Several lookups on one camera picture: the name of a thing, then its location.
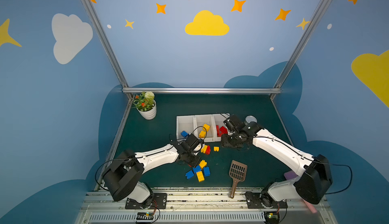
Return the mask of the yellow large lego brick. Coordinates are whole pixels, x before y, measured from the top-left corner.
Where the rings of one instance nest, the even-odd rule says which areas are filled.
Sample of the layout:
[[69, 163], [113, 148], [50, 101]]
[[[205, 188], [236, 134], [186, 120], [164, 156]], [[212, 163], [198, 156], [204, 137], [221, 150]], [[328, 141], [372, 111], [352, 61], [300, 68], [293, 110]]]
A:
[[201, 153], [206, 153], [206, 151], [207, 151], [207, 149], [208, 149], [208, 146], [207, 145], [204, 145], [202, 148], [201, 148]]

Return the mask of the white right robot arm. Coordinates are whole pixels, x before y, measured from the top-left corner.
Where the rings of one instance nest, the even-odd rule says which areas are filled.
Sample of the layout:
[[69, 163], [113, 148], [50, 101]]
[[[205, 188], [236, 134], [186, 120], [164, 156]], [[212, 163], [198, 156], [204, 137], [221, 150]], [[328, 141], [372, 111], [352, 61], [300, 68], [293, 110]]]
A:
[[264, 208], [273, 208], [278, 202], [288, 199], [303, 199], [311, 204], [319, 204], [333, 183], [326, 157], [305, 153], [256, 122], [245, 124], [236, 115], [226, 118], [224, 124], [230, 133], [222, 135], [223, 147], [255, 146], [274, 156], [296, 174], [292, 179], [270, 183], [261, 191], [259, 199]]

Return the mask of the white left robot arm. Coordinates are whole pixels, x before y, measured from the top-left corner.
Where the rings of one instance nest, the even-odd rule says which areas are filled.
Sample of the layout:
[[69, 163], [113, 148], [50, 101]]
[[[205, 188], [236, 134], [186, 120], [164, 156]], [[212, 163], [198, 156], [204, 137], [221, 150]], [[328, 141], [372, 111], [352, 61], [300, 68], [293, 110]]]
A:
[[152, 204], [154, 193], [147, 184], [140, 181], [142, 175], [159, 166], [179, 161], [196, 167], [201, 161], [198, 153], [203, 146], [203, 139], [190, 134], [181, 141], [172, 141], [151, 151], [125, 150], [109, 163], [102, 178], [113, 201], [130, 199], [146, 208]]

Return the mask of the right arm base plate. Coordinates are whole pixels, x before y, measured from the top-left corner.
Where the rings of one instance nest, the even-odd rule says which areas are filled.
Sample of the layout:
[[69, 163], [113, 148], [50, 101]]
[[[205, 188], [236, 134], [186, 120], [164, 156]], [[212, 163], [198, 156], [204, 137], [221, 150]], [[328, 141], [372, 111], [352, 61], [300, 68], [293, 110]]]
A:
[[246, 203], [249, 209], [287, 209], [286, 201], [276, 202], [269, 194], [246, 192]]

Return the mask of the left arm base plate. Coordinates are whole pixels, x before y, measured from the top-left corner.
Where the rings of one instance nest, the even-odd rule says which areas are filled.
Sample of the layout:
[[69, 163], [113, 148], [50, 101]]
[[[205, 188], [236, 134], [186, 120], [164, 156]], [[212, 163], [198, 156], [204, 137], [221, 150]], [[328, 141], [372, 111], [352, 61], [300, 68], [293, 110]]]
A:
[[167, 204], [166, 193], [153, 193], [143, 202], [127, 198], [125, 209], [165, 209]]

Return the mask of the blue small lego brick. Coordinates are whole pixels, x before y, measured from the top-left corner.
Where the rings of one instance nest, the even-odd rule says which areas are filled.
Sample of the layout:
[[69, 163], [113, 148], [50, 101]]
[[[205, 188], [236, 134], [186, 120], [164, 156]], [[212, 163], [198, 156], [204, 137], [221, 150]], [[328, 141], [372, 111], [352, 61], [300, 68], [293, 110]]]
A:
[[182, 131], [181, 132], [181, 136], [185, 139], [185, 138], [187, 138], [188, 137], [188, 133], [186, 132], [186, 131]]

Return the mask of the red lego brick small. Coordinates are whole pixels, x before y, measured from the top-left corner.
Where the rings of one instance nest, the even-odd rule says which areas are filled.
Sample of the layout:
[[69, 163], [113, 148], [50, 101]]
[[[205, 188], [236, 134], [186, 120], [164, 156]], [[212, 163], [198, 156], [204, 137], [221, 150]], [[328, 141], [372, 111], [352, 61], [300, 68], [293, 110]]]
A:
[[223, 126], [219, 128], [219, 131], [220, 131], [221, 135], [228, 134], [228, 130], [225, 127], [223, 127]]

